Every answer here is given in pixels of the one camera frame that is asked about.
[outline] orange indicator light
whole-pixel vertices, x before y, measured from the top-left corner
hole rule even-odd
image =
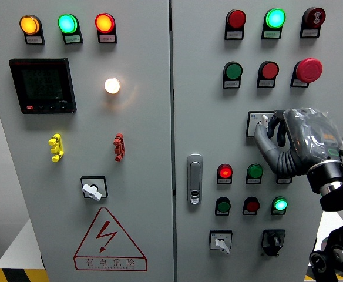
[[[115,21],[114,21],[114,18],[110,14],[102,13],[96,17],[95,25],[99,32],[109,33],[110,31],[114,29]]]
[[[26,15],[20,19],[20,28],[25,34],[34,35],[40,30],[39,19],[33,15]]]

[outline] green indicator light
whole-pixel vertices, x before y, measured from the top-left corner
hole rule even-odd
[[[222,213],[226,213],[227,211],[230,210],[230,204],[226,202],[222,202],[218,204],[217,209]]]
[[[64,14],[59,17],[58,25],[64,33],[74,33],[78,28],[78,21],[71,14]]]
[[[231,64],[226,69],[226,75],[230,79],[237,79],[241,76],[241,74],[242,74],[242,68],[240,65],[236,63]]]
[[[250,177],[258,179],[263,175],[263,168],[260,164],[252,164],[248,169],[247,173]]]
[[[288,206],[288,203],[285,198],[276,198],[273,206],[277,210],[285,210]]]
[[[285,22],[285,12],[279,8],[272,9],[267,13],[265,22],[270,28],[280,28]]]

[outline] white glowing light bulb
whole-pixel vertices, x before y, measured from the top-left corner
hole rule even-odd
[[[105,90],[110,94],[116,94],[118,93],[120,89],[120,83],[119,80],[116,78],[109,78],[107,81],[105,81]]]

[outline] yellow and black striped floor marking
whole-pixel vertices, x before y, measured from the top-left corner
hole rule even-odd
[[[338,281],[343,280],[343,276],[340,276],[339,274],[336,274],[336,276],[337,276],[337,280]],[[307,268],[307,273],[306,273],[306,276],[305,276],[305,281],[311,281],[311,280],[315,280],[315,277],[314,277],[314,273],[312,272],[311,266],[309,266]]]
[[[0,282],[49,282],[44,269],[0,268]]]

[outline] white switch knob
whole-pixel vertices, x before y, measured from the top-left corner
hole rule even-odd
[[[88,184],[84,184],[83,186],[83,192],[86,197],[90,197],[95,199],[96,201],[101,200],[101,193],[98,192],[97,187],[95,186],[89,186]]]
[[[216,247],[218,247],[220,251],[226,254],[230,254],[229,248],[226,246],[224,240],[215,239],[214,242],[216,243]]]

